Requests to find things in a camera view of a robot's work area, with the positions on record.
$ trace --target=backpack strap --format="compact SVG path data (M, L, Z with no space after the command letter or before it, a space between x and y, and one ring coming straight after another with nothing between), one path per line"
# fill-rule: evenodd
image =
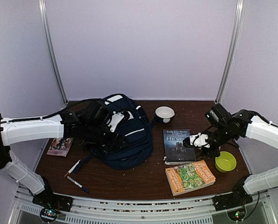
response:
M87 156L85 159L80 160L79 163L78 163L78 165L76 165L76 167L74 168L73 173L74 173L74 174L77 174L78 171L79 171L79 169L81 168L81 166L83 166L83 164L84 164L85 162L88 162L88 161L92 160L93 158L94 158L94 154L93 154L93 153L90 153L90 155Z

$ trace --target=dark book cover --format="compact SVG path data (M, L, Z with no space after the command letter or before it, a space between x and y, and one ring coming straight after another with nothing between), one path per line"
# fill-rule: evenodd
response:
M188 129L163 130L165 164L183 164L196 161L193 148L185 148L182 141L190 136Z

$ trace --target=wooden table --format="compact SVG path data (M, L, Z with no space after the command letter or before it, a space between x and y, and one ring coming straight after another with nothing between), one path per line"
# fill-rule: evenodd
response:
M83 145L79 145L80 141L75 139L67 157L46 155L48 149L46 148L36 172L48 178L52 189L56 193L123 200L174 198L165 174L165 168L171 166L164 165L163 162L163 129L190 129L191 134L203 131L209 126L204 113L214 103L212 101L138 101L138 104L142 105L150 120L154 116L155 109L162 105L172 107L176 113L171 123L157 124L153 128L153 153L139 166L129 170L116 171L98 159L93 159L84 165L77 175L70 175L90 190L90 193L87 194L63 177L79 159L84 159L89 155L89 150L83 149ZM85 106L86 103L75 106L74 111ZM240 177L249 174L244 159L237 148L223 145L221 151L228 151L235 156L237 161L236 169L229 173L220 173L215 168L214 159L206 160L208 167L216 177L215 184L175 198L230 192Z

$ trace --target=book cover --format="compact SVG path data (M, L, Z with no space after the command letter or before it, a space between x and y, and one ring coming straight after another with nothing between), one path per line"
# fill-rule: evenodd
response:
M53 139L51 145L48 149L47 155L58 155L66 156L69 152L69 149L73 143L73 138L63 139Z
M185 148L182 141L190 136L188 129L163 130L165 157L167 165L185 164L196 161L193 148Z
M167 179L173 196L214 184L215 176L204 160L166 168Z

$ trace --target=marker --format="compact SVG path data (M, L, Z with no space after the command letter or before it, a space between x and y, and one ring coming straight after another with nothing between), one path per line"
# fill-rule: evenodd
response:
M64 177L67 177L71 174L71 172L73 172L73 170L76 168L76 166L79 164L80 160L78 160L78 162L76 162L76 164L66 173L66 175L64 175Z
M83 191L85 191L86 193L89 193L89 190L85 187L83 187L81 184L79 184L77 181L74 181L72 178L70 178L69 176L67 176L66 178L68 178L70 181L72 181L75 185L77 185L79 188L81 188Z

